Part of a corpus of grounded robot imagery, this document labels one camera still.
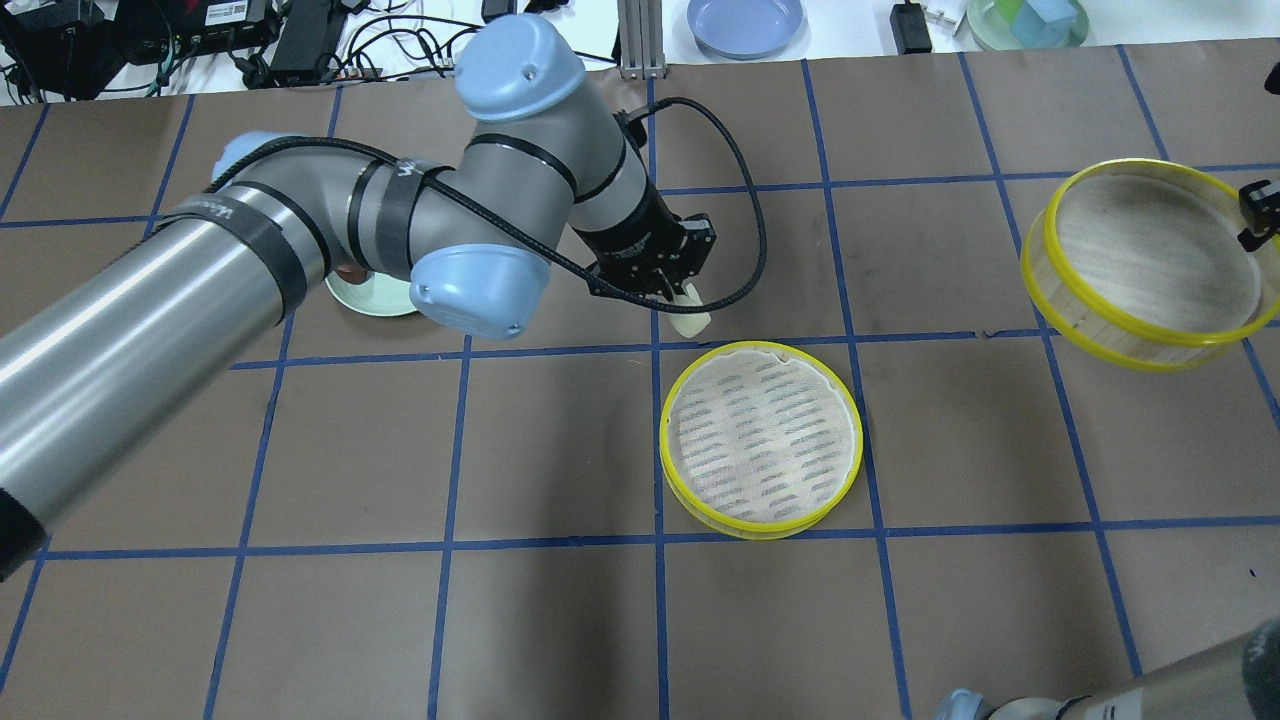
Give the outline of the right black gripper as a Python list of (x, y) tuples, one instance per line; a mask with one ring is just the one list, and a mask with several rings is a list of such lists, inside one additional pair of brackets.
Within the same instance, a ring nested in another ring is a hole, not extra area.
[(1258, 179), (1236, 191), (1239, 211), (1245, 227), (1236, 237), (1244, 251), (1258, 251), (1279, 233), (1279, 186)]

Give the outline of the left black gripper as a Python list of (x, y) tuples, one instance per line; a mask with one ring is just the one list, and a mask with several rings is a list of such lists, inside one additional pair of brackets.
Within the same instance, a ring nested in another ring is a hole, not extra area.
[(678, 217), (652, 190), (607, 228), (589, 229), (581, 222), (570, 227), (594, 256), (588, 269), (595, 278), (664, 301), (675, 301), (681, 286), (701, 272), (717, 241), (708, 215)]

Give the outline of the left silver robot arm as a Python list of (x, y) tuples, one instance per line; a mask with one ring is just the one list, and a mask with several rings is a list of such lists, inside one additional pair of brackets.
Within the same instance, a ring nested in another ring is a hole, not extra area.
[(553, 265), (660, 313), (716, 242), (643, 161), (557, 28), (481, 28), (454, 65), (475, 131), (451, 167), (355, 141), (247, 133), (202, 192), (3, 337), (3, 575), (29, 561), (134, 451), (329, 275), (408, 284), (431, 322), (512, 340)]

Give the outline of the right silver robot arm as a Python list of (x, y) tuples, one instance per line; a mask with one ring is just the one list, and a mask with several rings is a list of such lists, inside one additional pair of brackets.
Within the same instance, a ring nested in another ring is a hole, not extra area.
[[(1133, 370), (1189, 370), (1277, 315), (1277, 184), (1105, 161), (1053, 192), (1020, 264), (1036, 307), (1076, 347)], [(934, 716), (1275, 719), (1277, 620), (1110, 689), (1000, 705), (957, 689)]]

